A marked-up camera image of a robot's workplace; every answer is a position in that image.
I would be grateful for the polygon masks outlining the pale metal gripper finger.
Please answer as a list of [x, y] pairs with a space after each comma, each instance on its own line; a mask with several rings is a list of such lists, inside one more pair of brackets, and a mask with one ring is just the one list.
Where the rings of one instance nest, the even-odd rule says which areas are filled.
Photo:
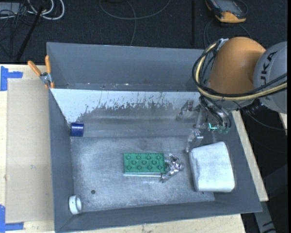
[[176, 120], [189, 120], [196, 118], [199, 114], [198, 108], [194, 105], [193, 100], [187, 100], [181, 107], [180, 112], [176, 116]]
[[188, 135], [185, 152], [191, 152], [192, 149], [198, 147], [203, 139], [202, 132], [199, 129], [193, 129]]

